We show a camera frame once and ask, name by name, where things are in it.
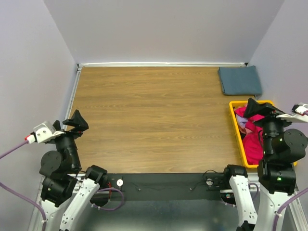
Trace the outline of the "yellow plastic bin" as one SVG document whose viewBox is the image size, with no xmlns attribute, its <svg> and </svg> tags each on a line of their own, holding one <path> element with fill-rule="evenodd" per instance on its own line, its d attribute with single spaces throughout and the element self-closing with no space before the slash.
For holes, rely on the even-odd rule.
<svg viewBox="0 0 308 231">
<path fill-rule="evenodd" d="M 241 158 L 242 165 L 245 168 L 256 169 L 258 167 L 258 164 L 257 165 L 249 165 L 247 163 L 246 157 L 244 156 L 243 143 L 242 143 L 242 140 L 240 138 L 240 133 L 239 133 L 239 129 L 238 129 L 237 124 L 236 124 L 235 114 L 234 114 L 234 109 L 235 108 L 242 107 L 242 106 L 247 106 L 247 102 L 248 102 L 248 100 L 246 100 L 246 101 L 231 101 L 231 102 L 229 102 L 229 112 L 230 112 L 230 117 L 231 117 L 231 122 L 232 122 L 233 130 L 234 130 L 234 133 L 235 133 L 235 138 L 236 138 L 237 145 L 238 145 L 238 148 L 239 148 L 239 155 L 240 155 L 240 158 Z M 257 102 L 258 103 L 271 103 L 271 104 L 273 104 L 272 101 L 257 101 Z M 262 136 L 261 136 L 262 141 L 263 141 L 262 147 L 264 146 L 264 136 L 265 135 L 266 135 L 266 132 L 262 130 Z"/>
</svg>

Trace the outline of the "aluminium back table rail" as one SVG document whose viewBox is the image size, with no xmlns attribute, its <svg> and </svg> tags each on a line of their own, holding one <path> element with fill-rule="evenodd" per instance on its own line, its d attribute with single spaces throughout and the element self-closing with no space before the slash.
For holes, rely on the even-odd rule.
<svg viewBox="0 0 308 231">
<path fill-rule="evenodd" d="M 103 62 L 103 63 L 82 63 L 78 67 L 167 67 L 167 66 L 191 66 L 191 67 L 246 67 L 246 63 L 226 62 Z"/>
</svg>

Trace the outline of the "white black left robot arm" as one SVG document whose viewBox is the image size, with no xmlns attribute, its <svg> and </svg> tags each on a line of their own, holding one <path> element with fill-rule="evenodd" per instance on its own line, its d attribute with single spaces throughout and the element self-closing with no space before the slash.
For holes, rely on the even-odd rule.
<svg viewBox="0 0 308 231">
<path fill-rule="evenodd" d="M 45 231 L 72 231 L 91 198 L 107 184 L 107 170 L 92 165 L 77 193 L 73 193 L 79 182 L 76 176 L 82 170 L 75 140 L 88 129 L 79 110 L 63 122 L 44 122 L 35 129 L 37 143 L 54 144 L 56 148 L 46 152 L 40 162 Z"/>
</svg>

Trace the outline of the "aluminium left table rail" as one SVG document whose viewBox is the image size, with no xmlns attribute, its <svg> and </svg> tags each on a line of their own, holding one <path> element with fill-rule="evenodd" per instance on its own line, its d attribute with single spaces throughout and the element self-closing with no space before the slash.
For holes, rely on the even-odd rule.
<svg viewBox="0 0 308 231">
<path fill-rule="evenodd" d="M 75 94 L 76 94 L 81 70 L 82 70 L 82 67 L 79 64 L 77 64 L 77 72 L 76 72 L 76 76 L 74 78 L 74 84 L 73 84 L 73 88 L 72 88 L 71 95 L 70 95 L 70 98 L 69 98 L 68 108 L 67 108 L 67 111 L 66 111 L 66 114 L 65 114 L 65 117 L 64 117 L 65 119 L 69 118 L 72 107 L 73 107 L 73 102 L 74 102 L 74 98 L 75 98 Z"/>
</svg>

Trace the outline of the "magenta t-shirt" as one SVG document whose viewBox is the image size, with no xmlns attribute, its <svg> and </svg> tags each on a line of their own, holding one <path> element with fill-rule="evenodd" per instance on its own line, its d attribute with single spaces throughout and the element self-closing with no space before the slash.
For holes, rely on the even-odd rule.
<svg viewBox="0 0 308 231">
<path fill-rule="evenodd" d="M 237 107 L 234 109 L 234 114 L 238 114 L 244 117 L 244 111 L 246 106 Z M 249 165 L 257 165 L 259 160 L 263 156 L 263 141 L 262 141 L 262 128 L 257 127 L 254 122 L 264 118 L 261 115 L 255 115 L 251 118 L 247 118 L 248 122 L 244 130 L 239 129 L 237 121 L 237 127 L 239 129 L 240 138 L 243 143 L 244 156 L 246 157 Z"/>
</svg>

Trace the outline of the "aluminium table rail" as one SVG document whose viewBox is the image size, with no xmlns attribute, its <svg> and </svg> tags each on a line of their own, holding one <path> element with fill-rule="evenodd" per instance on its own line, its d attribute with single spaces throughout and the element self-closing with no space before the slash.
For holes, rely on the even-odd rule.
<svg viewBox="0 0 308 231">
<path fill-rule="evenodd" d="M 103 63 L 82 63 L 78 67 L 167 67 L 167 66 L 191 66 L 191 67 L 246 67 L 246 63 L 226 62 L 103 62 Z"/>
<path fill-rule="evenodd" d="M 74 78 L 74 84 L 73 84 L 73 88 L 72 88 L 71 95 L 70 95 L 70 98 L 69 98 L 68 108 L 67 108 L 67 111 L 66 111 L 66 114 L 65 114 L 65 117 L 64 117 L 65 119 L 69 118 L 72 107 L 73 107 L 73 102 L 74 102 L 74 98 L 75 98 L 75 94 L 76 94 L 81 70 L 82 70 L 82 67 L 79 64 L 77 64 L 77 72 L 76 72 L 76 76 Z"/>
</svg>

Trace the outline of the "lavender t-shirt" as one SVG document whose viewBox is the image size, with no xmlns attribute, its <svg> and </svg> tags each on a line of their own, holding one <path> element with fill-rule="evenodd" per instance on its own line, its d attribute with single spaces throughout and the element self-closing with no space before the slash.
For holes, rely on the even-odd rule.
<svg viewBox="0 0 308 231">
<path fill-rule="evenodd" d="M 237 121 L 239 129 L 244 130 L 248 122 L 248 119 L 245 117 L 241 117 L 238 114 L 235 114 L 235 117 L 236 117 L 236 121 Z"/>
</svg>

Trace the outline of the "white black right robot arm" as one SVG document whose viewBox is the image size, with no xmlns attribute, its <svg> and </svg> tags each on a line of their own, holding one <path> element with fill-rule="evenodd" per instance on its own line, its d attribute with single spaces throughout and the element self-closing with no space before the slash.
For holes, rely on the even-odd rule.
<svg viewBox="0 0 308 231">
<path fill-rule="evenodd" d="M 296 173 L 294 162 L 306 155 L 308 139 L 297 129 L 287 129 L 292 123 L 307 123 L 307 104 L 296 104 L 292 113 L 286 114 L 270 103 L 258 103 L 248 99 L 245 117 L 261 115 L 255 122 L 262 128 L 263 157 L 257 167 L 260 183 L 260 203 L 255 210 L 249 191 L 248 174 L 244 167 L 227 165 L 221 177 L 222 185 L 232 189 L 238 212 L 239 231 L 280 231 L 285 208 L 303 190 L 294 194 Z"/>
</svg>

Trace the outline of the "teal blue t-shirt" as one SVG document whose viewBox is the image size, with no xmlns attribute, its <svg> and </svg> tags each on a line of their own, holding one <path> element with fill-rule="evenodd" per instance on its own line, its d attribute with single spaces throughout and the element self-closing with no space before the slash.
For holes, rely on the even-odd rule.
<svg viewBox="0 0 308 231">
<path fill-rule="evenodd" d="M 255 66 L 220 67 L 218 69 L 224 95 L 262 95 L 262 87 Z"/>
</svg>

